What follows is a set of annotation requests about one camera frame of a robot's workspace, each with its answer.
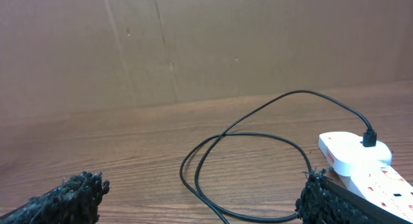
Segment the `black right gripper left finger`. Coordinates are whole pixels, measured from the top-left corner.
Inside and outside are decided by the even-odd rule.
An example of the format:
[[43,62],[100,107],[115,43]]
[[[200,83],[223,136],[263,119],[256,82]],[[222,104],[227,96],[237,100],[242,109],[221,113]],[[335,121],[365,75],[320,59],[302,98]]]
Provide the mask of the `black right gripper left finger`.
[[3,214],[1,224],[95,224],[98,206],[109,190],[110,182],[103,180],[102,173],[83,171]]

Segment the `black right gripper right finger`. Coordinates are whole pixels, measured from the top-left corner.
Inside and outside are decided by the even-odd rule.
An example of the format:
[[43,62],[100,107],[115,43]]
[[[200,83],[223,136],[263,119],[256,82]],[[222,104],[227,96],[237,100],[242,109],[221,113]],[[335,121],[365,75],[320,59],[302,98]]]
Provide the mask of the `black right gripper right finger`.
[[296,200],[298,218],[306,224],[409,224],[334,183],[326,170],[305,172],[307,181]]

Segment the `white charger adapter plug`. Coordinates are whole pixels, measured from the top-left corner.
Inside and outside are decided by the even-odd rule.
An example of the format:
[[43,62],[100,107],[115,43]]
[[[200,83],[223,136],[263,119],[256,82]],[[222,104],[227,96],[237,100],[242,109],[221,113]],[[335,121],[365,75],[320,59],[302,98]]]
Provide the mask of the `white charger adapter plug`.
[[359,171],[392,163],[392,153],[386,144],[377,140],[373,147],[365,147],[363,138],[351,132],[320,134],[318,147],[340,176],[350,177]]

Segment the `white power strip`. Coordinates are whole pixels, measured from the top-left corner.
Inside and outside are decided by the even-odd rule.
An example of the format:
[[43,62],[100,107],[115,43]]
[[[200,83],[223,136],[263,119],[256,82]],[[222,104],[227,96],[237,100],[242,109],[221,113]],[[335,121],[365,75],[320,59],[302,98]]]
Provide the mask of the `white power strip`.
[[391,166],[359,169],[340,179],[349,191],[412,223],[412,185]]

